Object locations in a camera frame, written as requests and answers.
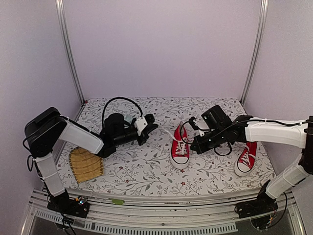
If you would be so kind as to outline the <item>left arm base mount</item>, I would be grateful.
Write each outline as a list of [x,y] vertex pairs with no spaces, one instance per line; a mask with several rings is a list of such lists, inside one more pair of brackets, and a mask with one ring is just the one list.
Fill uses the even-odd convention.
[[89,213],[90,203],[69,198],[51,197],[47,208],[61,214],[72,215],[80,218],[87,218]]

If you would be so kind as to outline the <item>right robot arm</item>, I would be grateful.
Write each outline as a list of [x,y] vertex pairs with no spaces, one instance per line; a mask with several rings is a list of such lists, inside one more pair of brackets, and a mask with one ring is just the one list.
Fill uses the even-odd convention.
[[256,213],[264,213],[281,194],[313,173],[313,117],[300,120],[276,120],[239,115],[231,119],[219,105],[191,117],[188,123],[198,131],[190,144],[197,154],[236,142],[261,142],[266,147],[280,145],[297,148],[298,155],[289,166],[269,180],[253,202]]

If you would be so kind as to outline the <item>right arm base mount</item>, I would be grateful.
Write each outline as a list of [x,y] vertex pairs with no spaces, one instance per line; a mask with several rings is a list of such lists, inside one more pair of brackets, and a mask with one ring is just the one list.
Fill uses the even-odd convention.
[[268,212],[274,212],[278,209],[275,199],[270,198],[267,194],[262,193],[254,200],[244,201],[235,205],[234,211],[239,218],[257,216]]

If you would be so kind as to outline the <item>red sneaker with laces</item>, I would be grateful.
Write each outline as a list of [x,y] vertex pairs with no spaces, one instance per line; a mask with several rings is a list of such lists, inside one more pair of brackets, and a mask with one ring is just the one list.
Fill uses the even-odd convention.
[[162,130],[172,138],[170,162],[173,167],[178,170],[185,170],[190,161],[190,149],[188,142],[188,135],[186,129],[183,127],[183,122],[180,122],[174,133],[161,126]]

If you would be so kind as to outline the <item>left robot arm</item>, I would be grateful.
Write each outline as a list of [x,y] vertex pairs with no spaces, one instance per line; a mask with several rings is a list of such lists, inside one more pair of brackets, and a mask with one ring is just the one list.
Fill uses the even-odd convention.
[[29,121],[24,128],[23,145],[29,151],[40,179],[61,212],[69,212],[73,203],[60,178],[57,161],[68,144],[80,147],[100,158],[107,158],[129,142],[142,146],[158,128],[152,114],[141,114],[127,122],[122,114],[113,113],[102,120],[95,133],[50,107]]

